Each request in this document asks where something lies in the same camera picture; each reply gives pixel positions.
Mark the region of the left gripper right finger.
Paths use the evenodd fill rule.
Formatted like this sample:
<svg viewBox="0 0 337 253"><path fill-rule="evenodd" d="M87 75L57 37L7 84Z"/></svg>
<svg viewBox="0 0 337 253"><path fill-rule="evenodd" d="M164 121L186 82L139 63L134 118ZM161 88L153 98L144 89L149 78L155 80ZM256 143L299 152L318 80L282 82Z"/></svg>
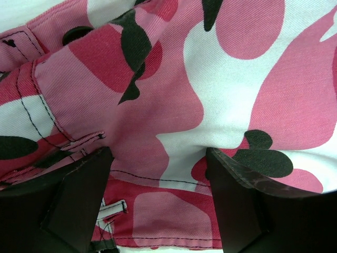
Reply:
<svg viewBox="0 0 337 253"><path fill-rule="evenodd" d="M336 192L285 185L215 148L206 163L224 252L336 252Z"/></svg>

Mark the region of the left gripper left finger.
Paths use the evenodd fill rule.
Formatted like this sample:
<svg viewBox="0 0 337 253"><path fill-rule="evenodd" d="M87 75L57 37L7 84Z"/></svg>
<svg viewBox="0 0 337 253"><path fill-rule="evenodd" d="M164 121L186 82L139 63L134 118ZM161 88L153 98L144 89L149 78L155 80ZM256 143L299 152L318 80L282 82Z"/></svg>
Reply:
<svg viewBox="0 0 337 253"><path fill-rule="evenodd" d="M1 191L1 252L88 252L110 173L108 147Z"/></svg>

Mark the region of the pink camouflage trousers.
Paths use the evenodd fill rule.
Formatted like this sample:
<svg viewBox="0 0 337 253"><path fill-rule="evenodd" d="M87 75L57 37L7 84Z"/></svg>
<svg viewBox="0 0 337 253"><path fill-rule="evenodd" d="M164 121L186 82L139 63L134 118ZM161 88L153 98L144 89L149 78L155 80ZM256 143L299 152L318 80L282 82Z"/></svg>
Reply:
<svg viewBox="0 0 337 253"><path fill-rule="evenodd" d="M54 1L1 31L1 191L104 147L88 252L224 252L208 148L336 192L336 1Z"/></svg>

